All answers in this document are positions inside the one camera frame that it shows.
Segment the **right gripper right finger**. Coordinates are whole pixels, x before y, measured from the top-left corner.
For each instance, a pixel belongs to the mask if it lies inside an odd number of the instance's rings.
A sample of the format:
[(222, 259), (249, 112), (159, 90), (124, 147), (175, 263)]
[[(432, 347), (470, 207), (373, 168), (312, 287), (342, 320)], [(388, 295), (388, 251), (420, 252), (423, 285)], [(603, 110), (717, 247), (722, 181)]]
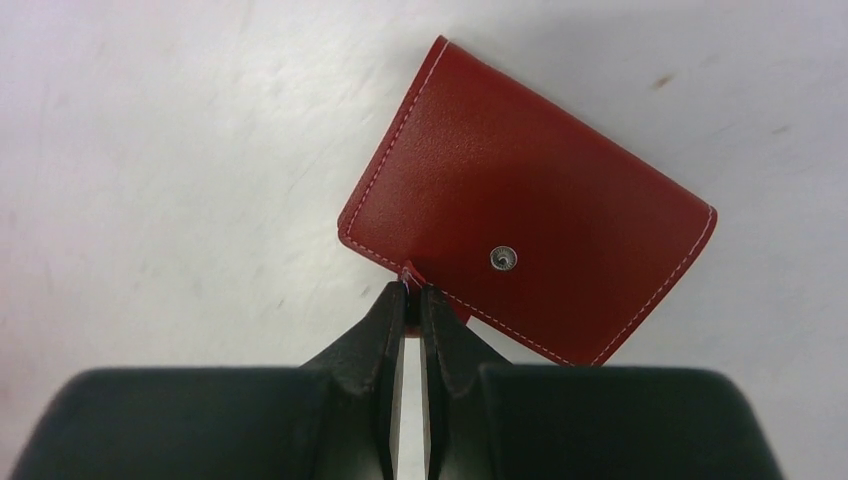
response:
[(493, 479), (491, 425), (480, 368), (507, 365), (433, 286), (419, 296), (428, 479)]

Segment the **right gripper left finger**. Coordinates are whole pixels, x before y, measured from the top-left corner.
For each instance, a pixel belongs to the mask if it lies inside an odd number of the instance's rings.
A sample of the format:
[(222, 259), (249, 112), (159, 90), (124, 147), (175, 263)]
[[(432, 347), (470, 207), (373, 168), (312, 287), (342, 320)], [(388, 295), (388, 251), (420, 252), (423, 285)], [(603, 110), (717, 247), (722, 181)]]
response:
[(406, 286), (392, 281), (360, 321), (302, 365), (328, 379), (314, 479), (397, 476), (405, 316)]

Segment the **red leather card holder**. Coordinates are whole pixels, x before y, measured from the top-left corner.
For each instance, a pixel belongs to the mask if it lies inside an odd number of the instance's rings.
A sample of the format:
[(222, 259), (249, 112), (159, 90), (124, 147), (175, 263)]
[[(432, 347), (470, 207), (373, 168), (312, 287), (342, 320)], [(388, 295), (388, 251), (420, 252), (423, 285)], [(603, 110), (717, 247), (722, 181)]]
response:
[(605, 363), (707, 245), (716, 209), (438, 37), (340, 240), (562, 365)]

